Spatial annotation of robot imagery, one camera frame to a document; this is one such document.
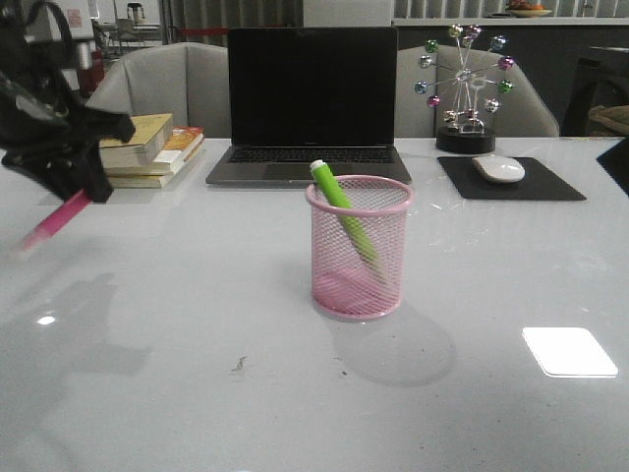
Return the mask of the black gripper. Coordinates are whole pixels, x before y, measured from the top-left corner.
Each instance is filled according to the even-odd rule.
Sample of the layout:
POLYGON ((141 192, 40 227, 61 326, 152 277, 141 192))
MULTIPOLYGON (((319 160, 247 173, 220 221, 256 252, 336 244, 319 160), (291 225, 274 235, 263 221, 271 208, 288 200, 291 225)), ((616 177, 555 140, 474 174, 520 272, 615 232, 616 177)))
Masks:
MULTIPOLYGON (((73 59, 68 22, 53 1, 35 1, 24 16, 16 1, 1 3, 1 148, 41 148, 57 142, 127 143, 136 128, 131 117, 80 105, 60 66, 73 59), (50 13, 61 36, 61 57, 26 40, 27 28, 50 13)), ((64 202, 79 191, 104 204, 113 188, 104 171, 99 145, 8 152, 2 165, 39 184, 64 202)))

